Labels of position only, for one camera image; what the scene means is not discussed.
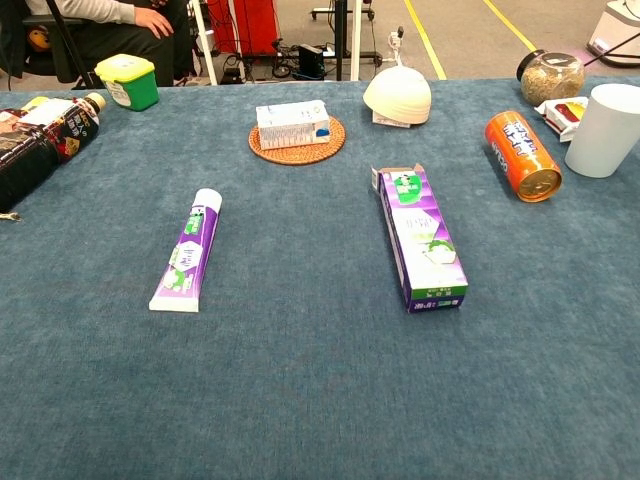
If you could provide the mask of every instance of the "woven coaster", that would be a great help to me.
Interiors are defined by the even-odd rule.
[[[249,146],[253,153],[270,162],[281,165],[308,165],[326,160],[335,155],[344,145],[347,133],[340,120],[329,117],[329,131],[331,132],[329,143],[262,150],[258,127],[253,127],[249,133]]]

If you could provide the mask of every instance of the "bottle cap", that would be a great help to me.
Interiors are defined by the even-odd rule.
[[[98,111],[96,113],[100,113],[102,110],[104,110],[104,107],[107,106],[107,101],[99,93],[91,92],[89,95],[87,95],[86,98],[93,100],[93,102],[96,104],[96,106],[98,107]]]

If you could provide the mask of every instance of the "hand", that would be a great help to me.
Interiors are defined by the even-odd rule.
[[[151,0],[151,8],[155,8],[156,10],[164,7],[169,0]]]
[[[173,28],[169,21],[151,8],[134,8],[135,22],[139,27],[148,28],[156,38],[160,39],[164,35],[168,37],[173,33]]]

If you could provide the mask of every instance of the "green container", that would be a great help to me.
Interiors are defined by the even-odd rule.
[[[122,107],[139,112],[158,102],[155,67],[144,58],[121,53],[98,63],[95,72]]]

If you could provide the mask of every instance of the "toothpaste box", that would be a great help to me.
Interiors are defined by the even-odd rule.
[[[424,169],[383,168],[372,174],[407,310],[460,306],[467,278]]]

